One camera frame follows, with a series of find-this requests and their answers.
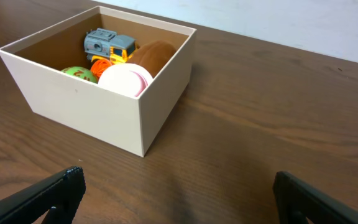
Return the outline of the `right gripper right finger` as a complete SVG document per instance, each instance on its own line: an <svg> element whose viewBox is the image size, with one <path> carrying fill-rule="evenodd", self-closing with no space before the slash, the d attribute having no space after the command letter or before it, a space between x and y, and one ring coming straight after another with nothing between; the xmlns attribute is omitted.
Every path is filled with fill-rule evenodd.
<svg viewBox="0 0 358 224"><path fill-rule="evenodd" d="M289 172L276 173L273 192L281 224L358 224L358 212Z"/></svg>

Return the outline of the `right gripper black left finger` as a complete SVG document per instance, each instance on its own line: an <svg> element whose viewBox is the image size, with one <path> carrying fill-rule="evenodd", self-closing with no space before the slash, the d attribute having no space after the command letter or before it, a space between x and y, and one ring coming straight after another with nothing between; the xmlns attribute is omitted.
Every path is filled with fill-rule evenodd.
<svg viewBox="0 0 358 224"><path fill-rule="evenodd" d="M71 223L85 192L83 169L66 168L0 200L0 223Z"/></svg>

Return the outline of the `green number ball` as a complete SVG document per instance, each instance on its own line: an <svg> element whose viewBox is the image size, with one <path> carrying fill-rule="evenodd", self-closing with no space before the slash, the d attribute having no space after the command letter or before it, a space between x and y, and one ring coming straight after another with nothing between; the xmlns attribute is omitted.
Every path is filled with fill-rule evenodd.
<svg viewBox="0 0 358 224"><path fill-rule="evenodd" d="M94 76L94 74L84 67L67 67L62 70L63 73L66 73L68 75L92 82L92 83L98 83L98 79Z"/></svg>

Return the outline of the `orange mesh ball toy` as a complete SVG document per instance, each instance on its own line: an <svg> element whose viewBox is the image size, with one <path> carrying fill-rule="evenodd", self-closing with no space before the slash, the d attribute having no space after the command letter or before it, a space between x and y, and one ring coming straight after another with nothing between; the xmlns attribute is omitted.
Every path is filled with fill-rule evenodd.
<svg viewBox="0 0 358 224"><path fill-rule="evenodd" d="M97 59L91 66L90 71L94 75L95 79L99 80L103 72L111 66L113 66L113 64L110 60L105 58Z"/></svg>

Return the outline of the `yellow grey toy truck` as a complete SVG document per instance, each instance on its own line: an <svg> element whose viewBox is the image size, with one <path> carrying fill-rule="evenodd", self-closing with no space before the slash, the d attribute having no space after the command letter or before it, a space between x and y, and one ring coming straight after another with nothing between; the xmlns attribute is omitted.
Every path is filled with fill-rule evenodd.
<svg viewBox="0 0 358 224"><path fill-rule="evenodd" d="M126 63L140 48L134 38L102 28L87 32L83 45L91 63L103 58L112 64Z"/></svg>

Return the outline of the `brown plush bear toy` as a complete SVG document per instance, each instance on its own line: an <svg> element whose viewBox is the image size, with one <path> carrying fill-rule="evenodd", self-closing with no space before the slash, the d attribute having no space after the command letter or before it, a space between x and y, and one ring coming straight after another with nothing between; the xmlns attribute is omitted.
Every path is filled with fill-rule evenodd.
<svg viewBox="0 0 358 224"><path fill-rule="evenodd" d="M164 40L156 40L141 46L127 63L134 63L146 69L153 78L176 53L176 48Z"/></svg>

